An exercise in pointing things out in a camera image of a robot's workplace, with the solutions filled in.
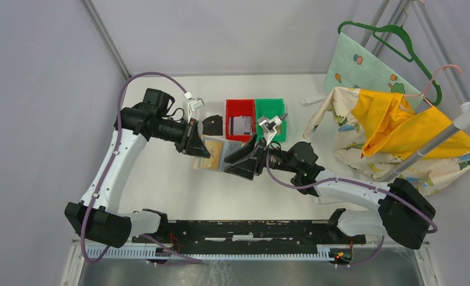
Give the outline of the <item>beige card holder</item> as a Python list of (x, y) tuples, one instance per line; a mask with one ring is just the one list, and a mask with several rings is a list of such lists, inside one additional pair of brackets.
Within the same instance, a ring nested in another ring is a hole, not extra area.
[(223, 172), (224, 167), (227, 165), (224, 159), (240, 149), (243, 145), (240, 141), (231, 140), (217, 140), (217, 139), (205, 139), (201, 137), (209, 150), (210, 158), (199, 158), (196, 157), (193, 161), (192, 168), (199, 170), (207, 170), (212, 172)]

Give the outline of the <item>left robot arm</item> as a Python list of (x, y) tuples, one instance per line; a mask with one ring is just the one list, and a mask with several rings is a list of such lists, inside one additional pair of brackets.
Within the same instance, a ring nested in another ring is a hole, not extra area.
[(189, 115), (178, 121), (171, 118), (169, 110), (174, 101), (171, 95), (148, 88), (142, 102), (121, 109), (110, 148), (92, 185), (78, 203), (69, 202), (64, 211), (79, 236), (114, 248), (140, 234), (147, 234), (155, 243), (168, 238), (165, 213), (121, 213), (119, 204), (136, 159), (150, 139), (172, 142), (184, 155), (210, 157), (200, 137), (198, 120)]

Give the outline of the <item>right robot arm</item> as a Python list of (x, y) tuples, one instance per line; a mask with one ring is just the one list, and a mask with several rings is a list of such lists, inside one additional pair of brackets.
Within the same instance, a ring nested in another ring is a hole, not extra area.
[(300, 141), (285, 151), (279, 144), (253, 136), (228, 155), (224, 171), (253, 180), (265, 170), (278, 184), (317, 198), (332, 198), (362, 207), (338, 209), (326, 227), (326, 236), (341, 243), (356, 235), (388, 236), (409, 249), (420, 249), (425, 237), (438, 231), (436, 211), (407, 180), (369, 182), (340, 176), (317, 164), (310, 143)]

